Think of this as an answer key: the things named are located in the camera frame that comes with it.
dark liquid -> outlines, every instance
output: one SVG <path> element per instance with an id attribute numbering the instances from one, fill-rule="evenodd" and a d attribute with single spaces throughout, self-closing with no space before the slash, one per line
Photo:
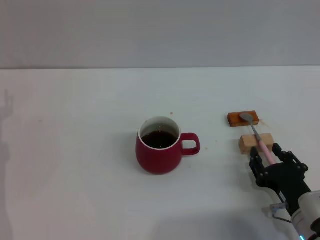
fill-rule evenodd
<path id="1" fill-rule="evenodd" d="M 177 141 L 177 137 L 165 131 L 153 131 L 142 138 L 142 141 L 154 149 L 165 149 Z"/>

red mug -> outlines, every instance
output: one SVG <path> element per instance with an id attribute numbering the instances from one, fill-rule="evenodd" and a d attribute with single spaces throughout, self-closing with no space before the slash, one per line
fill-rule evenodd
<path id="1" fill-rule="evenodd" d="M 166 148 L 148 146 L 143 137 L 157 131 L 163 131 L 176 138 L 176 141 Z M 183 141 L 195 141 L 196 147 L 183 148 Z M 156 116 L 146 120 L 138 129 L 135 154 L 143 169 L 152 174 L 167 174 L 174 170 L 183 156 L 199 153 L 200 141 L 194 133 L 181 133 L 179 126 L 172 119 L 165 116 Z"/>

table surface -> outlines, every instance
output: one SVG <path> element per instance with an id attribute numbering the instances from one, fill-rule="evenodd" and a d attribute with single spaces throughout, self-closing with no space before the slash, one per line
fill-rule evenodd
<path id="1" fill-rule="evenodd" d="M 319 78 L 320 66 L 0 70 L 0 239 L 299 239 L 240 154 L 252 130 L 226 116 L 256 110 L 257 131 L 309 166 L 316 191 Z M 160 115 L 201 151 L 151 175 L 136 134 Z"/>

metal spoon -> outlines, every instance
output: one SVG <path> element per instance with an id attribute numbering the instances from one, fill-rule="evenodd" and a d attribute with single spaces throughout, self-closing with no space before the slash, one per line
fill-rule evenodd
<path id="1" fill-rule="evenodd" d="M 276 161 L 275 159 L 272 157 L 271 153 L 269 152 L 269 149 L 267 148 L 267 146 L 265 145 L 265 143 L 261 140 L 261 137 L 259 136 L 258 132 L 256 131 L 254 125 L 253 125 L 253 121 L 254 121 L 254 117 L 249 114 L 249 113 L 241 113 L 240 114 L 240 118 L 242 118 L 243 120 L 247 121 L 250 123 L 252 130 L 256 136 L 256 139 L 259 142 L 259 146 L 262 149 L 266 159 L 268 160 L 268 162 L 272 165 L 275 164 Z"/>

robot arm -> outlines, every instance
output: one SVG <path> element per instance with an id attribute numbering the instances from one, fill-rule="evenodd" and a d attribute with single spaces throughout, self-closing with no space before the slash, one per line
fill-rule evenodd
<path id="1" fill-rule="evenodd" d="M 276 208 L 286 208 L 301 240 L 315 240 L 320 237 L 320 191 L 311 192 L 304 182 L 308 167 L 291 151 L 282 151 L 277 143 L 273 145 L 272 151 L 282 163 L 264 167 L 257 149 L 251 149 L 249 166 L 255 182 L 259 187 L 276 192 L 282 201 L 276 204 Z"/>

